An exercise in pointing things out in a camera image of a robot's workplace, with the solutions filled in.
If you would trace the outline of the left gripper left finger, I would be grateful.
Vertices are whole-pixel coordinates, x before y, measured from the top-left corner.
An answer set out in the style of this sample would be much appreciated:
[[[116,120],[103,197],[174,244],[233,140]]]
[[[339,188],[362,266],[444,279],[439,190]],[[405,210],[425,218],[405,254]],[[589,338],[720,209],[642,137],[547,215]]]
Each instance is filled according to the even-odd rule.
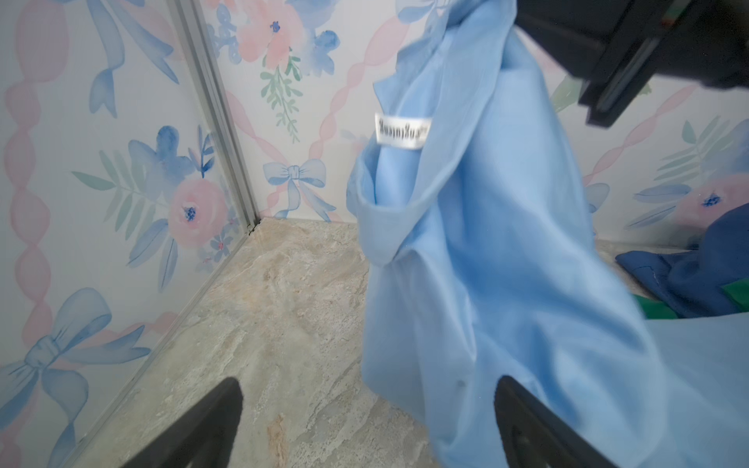
[[[226,467],[243,409],[236,378],[225,378],[123,468]]]

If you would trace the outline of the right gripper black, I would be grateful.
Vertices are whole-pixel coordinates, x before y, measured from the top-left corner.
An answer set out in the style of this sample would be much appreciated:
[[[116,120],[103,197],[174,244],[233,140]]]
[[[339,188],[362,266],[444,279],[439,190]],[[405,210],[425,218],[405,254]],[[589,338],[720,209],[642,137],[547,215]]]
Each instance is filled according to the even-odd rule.
[[[656,75],[748,85],[748,4],[731,0],[525,0],[518,27],[582,82],[587,122],[609,128]]]

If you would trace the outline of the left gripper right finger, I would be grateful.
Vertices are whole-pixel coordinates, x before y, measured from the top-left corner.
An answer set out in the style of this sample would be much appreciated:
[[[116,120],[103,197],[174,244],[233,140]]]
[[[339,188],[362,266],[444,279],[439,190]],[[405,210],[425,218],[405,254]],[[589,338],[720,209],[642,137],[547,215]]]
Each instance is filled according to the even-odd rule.
[[[512,376],[497,383],[493,405],[510,467],[614,468]]]

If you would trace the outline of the light blue cloth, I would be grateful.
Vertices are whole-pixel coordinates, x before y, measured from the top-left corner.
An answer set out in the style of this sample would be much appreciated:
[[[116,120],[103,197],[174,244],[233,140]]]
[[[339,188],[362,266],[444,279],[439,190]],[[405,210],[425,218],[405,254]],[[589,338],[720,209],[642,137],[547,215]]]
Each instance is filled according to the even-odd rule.
[[[748,318],[647,319],[602,261],[513,1],[453,1],[376,84],[347,206],[362,375],[446,467],[504,467],[514,378],[618,467],[748,463]]]

